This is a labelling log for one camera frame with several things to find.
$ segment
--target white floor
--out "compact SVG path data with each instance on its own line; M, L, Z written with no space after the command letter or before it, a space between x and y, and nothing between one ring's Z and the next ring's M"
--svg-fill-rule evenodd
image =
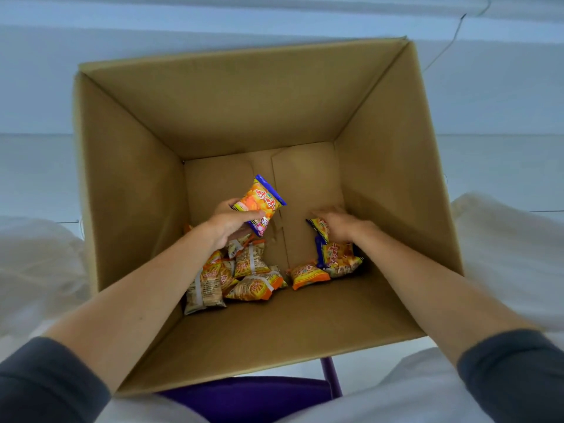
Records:
M564 222L564 136L438 136L451 199L478 190ZM0 214L47 218L81 237L69 135L0 135ZM379 383L402 359L433 347L428 337L334 357L345 394ZM323 378L318 360L257 374Z

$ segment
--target forearm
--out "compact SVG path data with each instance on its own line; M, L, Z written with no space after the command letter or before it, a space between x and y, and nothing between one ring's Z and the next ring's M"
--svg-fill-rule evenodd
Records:
M501 332L536 327L463 276L365 221L355 243L377 265L420 327L456 364L461 354Z
M204 223L45 334L70 348L115 392L213 252Z

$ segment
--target person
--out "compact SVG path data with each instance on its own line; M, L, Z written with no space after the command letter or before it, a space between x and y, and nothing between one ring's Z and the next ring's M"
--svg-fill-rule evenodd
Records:
M208 256L263 216L232 211L235 200L0 363L0 421L95 421ZM564 353L540 327L371 221L316 215L377 265L491 419L564 421Z

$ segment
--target person's right arm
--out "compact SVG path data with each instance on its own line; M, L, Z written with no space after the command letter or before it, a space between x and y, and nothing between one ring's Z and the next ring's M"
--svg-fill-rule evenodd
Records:
M377 265L496 423L564 421L564 352L539 327L372 222L317 215L330 240L354 242Z

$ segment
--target person's left hand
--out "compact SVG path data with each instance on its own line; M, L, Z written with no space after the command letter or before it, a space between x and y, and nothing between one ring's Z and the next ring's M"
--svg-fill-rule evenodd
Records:
M236 197L221 202L208 220L216 238L215 249L223 248L229 240L249 234L251 229L245 223L250 220L260 220L264 216L264 211L241 212L231 209L231 205L236 204L239 200Z

